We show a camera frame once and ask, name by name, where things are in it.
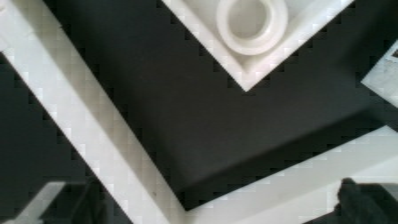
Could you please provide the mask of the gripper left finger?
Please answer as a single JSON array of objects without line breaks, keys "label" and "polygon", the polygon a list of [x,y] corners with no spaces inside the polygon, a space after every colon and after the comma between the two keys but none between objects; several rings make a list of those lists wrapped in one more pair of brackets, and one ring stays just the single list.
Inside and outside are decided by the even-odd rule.
[{"label": "gripper left finger", "polygon": [[7,224],[105,224],[106,203],[98,181],[48,182]]}]

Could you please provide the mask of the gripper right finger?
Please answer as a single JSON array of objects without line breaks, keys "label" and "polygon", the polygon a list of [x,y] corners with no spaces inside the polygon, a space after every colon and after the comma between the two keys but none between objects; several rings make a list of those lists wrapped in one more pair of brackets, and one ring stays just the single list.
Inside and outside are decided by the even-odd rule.
[{"label": "gripper right finger", "polygon": [[334,211],[304,224],[398,224],[398,184],[341,181]]}]

